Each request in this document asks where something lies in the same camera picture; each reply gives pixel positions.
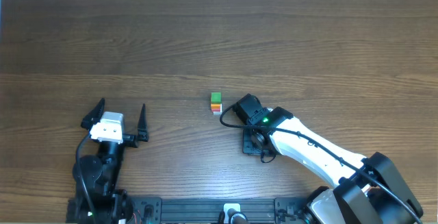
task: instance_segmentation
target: green block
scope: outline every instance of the green block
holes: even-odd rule
[[[212,92],[211,93],[211,103],[212,104],[221,104],[222,103],[222,94],[220,92]]]

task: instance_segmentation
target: wood grain surface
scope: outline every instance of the wood grain surface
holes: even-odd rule
[[[224,105],[250,92],[346,149],[384,153],[437,221],[438,0],[1,1],[0,221],[65,220],[79,124],[101,97],[130,132],[146,104],[150,142],[120,174],[131,195],[325,185],[289,158],[242,154],[242,131],[209,111],[213,91]]]

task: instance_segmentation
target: wooden tabletop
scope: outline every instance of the wooden tabletop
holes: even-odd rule
[[[79,124],[101,97],[150,141],[119,187],[163,198],[306,197],[326,185],[242,153],[209,110],[246,93],[335,144],[390,157],[437,220],[438,0],[2,0],[0,221],[62,222]],[[237,122],[233,115],[229,122]],[[90,142],[83,151],[96,153]]]

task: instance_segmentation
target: black cable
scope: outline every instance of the black cable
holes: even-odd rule
[[[398,202],[415,219],[417,224],[422,224],[423,223],[423,222],[421,222],[421,220],[417,216],[417,214],[414,213],[414,211],[412,211],[412,209],[410,209],[410,207],[403,200],[401,200],[399,197],[397,197],[397,195],[395,195],[390,189],[388,189],[386,186],[384,186],[382,183],[380,183],[376,179],[373,179],[372,177],[370,177],[367,173],[363,172],[362,170],[358,169],[357,167],[355,167],[355,166],[351,165],[350,163],[346,162],[344,159],[342,159],[342,157],[337,156],[330,149],[327,149],[326,147],[324,147],[320,143],[316,142],[314,139],[312,139],[312,138],[310,138],[310,137],[308,137],[308,136],[306,136],[304,134],[301,134],[300,132],[294,132],[294,131],[290,131],[288,129],[282,129],[282,128],[277,128],[277,127],[264,127],[264,126],[259,126],[259,125],[232,125],[232,124],[225,123],[223,121],[224,115],[231,108],[233,108],[233,106],[234,105],[231,105],[231,106],[227,107],[224,110],[224,112],[220,115],[219,121],[224,126],[230,127],[230,128],[240,128],[240,129],[259,129],[259,130],[263,130],[263,131],[285,132],[285,133],[288,133],[288,134],[296,135],[299,138],[305,138],[305,139],[307,139],[308,144],[310,146],[315,146],[317,148],[318,147],[321,148],[323,151],[328,153],[331,157],[333,157],[336,160],[338,160],[339,162],[341,162],[341,164],[346,165],[350,169],[354,170],[356,173],[360,174],[362,177],[366,178],[368,181],[372,182],[373,184],[376,184],[378,187],[380,187],[382,190],[384,190],[390,197],[392,197],[396,202]]]
[[[87,199],[88,207],[90,207],[90,212],[91,212],[91,216],[93,218],[93,222],[94,222],[94,224],[97,224],[96,210],[94,209],[93,202],[91,202],[91,198],[90,198],[90,195],[88,194],[87,187],[85,185],[85,181],[83,180],[82,169],[81,169],[81,165],[80,165],[81,160],[79,158],[82,146],[89,139],[89,137],[90,137],[90,133],[88,133],[82,139],[82,141],[79,143],[79,145],[77,145],[77,149],[76,149],[76,167],[77,167],[77,174],[79,176],[79,181],[81,182],[81,185],[82,185],[82,188],[83,188],[83,194],[85,195],[85,198]]]

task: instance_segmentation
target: stacked block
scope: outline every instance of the stacked block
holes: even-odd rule
[[[222,94],[220,92],[211,93],[210,105],[213,114],[222,114]]]

